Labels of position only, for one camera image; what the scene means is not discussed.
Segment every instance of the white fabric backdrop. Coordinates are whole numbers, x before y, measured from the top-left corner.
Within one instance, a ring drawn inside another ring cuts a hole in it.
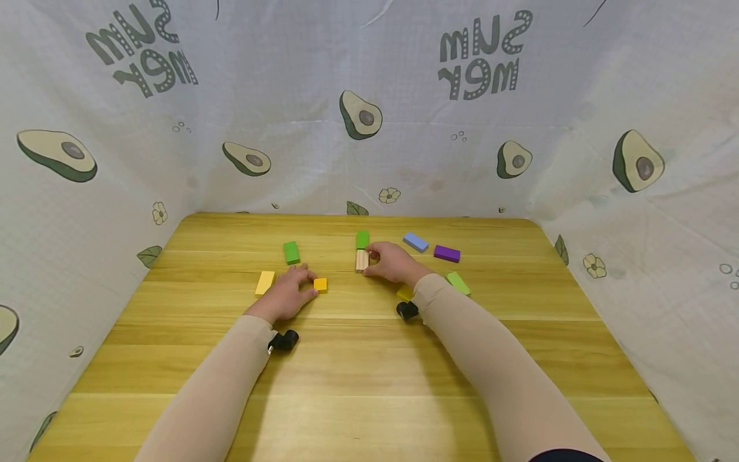
[[[0,13],[2,460],[26,458],[195,211],[531,218],[563,237],[700,460],[739,460],[739,5],[29,0]],[[456,66],[450,99],[439,73]],[[380,109],[376,135],[349,136],[345,90]],[[631,129],[665,162],[636,193],[612,173]],[[74,137],[94,177],[35,162],[18,144],[27,130]],[[509,140],[531,165],[504,179]],[[224,142],[264,153],[269,171],[242,173]]]

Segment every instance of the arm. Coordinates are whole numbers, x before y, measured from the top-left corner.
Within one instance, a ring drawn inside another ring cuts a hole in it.
[[[295,316],[315,298],[300,291],[316,275],[292,267],[246,310],[185,382],[144,441],[135,462],[222,462],[234,441],[246,400],[269,359],[272,324]]]
[[[462,374],[483,398],[505,462],[530,461],[569,448],[610,459],[516,337],[477,303],[395,244],[367,250],[380,257],[365,270],[414,287],[413,302]]]

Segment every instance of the purple block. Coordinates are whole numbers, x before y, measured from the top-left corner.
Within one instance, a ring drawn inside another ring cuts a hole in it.
[[[437,245],[436,248],[434,248],[434,257],[441,258],[442,260],[459,263],[461,256],[462,252],[453,248],[443,247],[442,245]]]

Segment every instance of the beige arm sleeve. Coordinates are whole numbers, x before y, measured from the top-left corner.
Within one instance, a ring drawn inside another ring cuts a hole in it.
[[[610,462],[564,395],[500,321],[437,274],[416,284],[412,301],[485,401],[504,462],[529,461],[558,448]]]
[[[241,316],[169,403],[135,462],[223,462],[275,333],[264,319]]]

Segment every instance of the hand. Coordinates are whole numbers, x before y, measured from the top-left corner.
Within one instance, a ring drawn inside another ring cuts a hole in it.
[[[262,298],[254,302],[244,314],[264,319],[273,325],[275,321],[290,319],[303,308],[303,305],[315,299],[319,292],[312,286],[300,291],[304,282],[312,282],[317,278],[315,273],[308,270],[303,263],[300,268],[291,265],[287,273],[277,276],[277,280]]]
[[[414,288],[422,277],[433,273],[392,242],[373,242],[367,246],[367,251],[372,259],[380,259],[380,262],[368,266],[364,270],[365,276],[379,276]]]

